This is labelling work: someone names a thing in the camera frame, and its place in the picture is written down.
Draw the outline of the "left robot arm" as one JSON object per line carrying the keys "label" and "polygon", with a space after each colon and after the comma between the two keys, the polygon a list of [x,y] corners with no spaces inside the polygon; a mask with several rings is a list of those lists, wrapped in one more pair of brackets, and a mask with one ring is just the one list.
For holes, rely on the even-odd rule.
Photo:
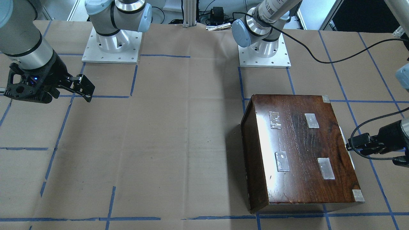
{"label": "left robot arm", "polygon": [[[243,17],[236,19],[232,25],[232,33],[236,43],[243,47],[249,47],[256,42],[273,35],[273,32],[283,34],[275,24],[278,20],[294,8],[299,0],[264,0],[257,6],[244,13]],[[386,154],[397,150],[405,150],[403,156],[378,157],[377,160],[390,160],[396,166],[408,167],[408,118],[393,122],[381,127],[377,135],[368,133],[355,135],[356,131],[365,124],[379,119],[397,115],[397,112],[378,116],[359,124],[352,132],[346,149],[354,151],[366,159],[373,159],[373,154]]]}

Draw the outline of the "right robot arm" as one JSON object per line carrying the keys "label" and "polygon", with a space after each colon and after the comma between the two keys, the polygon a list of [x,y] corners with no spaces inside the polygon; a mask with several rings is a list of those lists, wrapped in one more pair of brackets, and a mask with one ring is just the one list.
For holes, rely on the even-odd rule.
{"label": "right robot arm", "polygon": [[[1,1],[1,52],[12,60],[4,96],[47,104],[64,89],[90,102],[93,83],[83,74],[69,74],[34,25],[41,6],[39,0]],[[98,45],[109,53],[129,44],[125,31],[147,32],[152,20],[152,6],[144,0],[86,0],[85,8]]]}

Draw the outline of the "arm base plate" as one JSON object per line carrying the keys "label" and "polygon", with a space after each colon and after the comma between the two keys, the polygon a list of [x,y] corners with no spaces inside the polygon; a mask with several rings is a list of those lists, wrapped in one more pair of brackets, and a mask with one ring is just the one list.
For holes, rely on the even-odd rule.
{"label": "arm base plate", "polygon": [[240,67],[290,68],[291,61],[283,35],[273,42],[259,41],[243,48],[238,46]]}
{"label": "arm base plate", "polygon": [[102,36],[92,28],[82,61],[101,64],[137,64],[142,32],[120,30],[111,36]]}

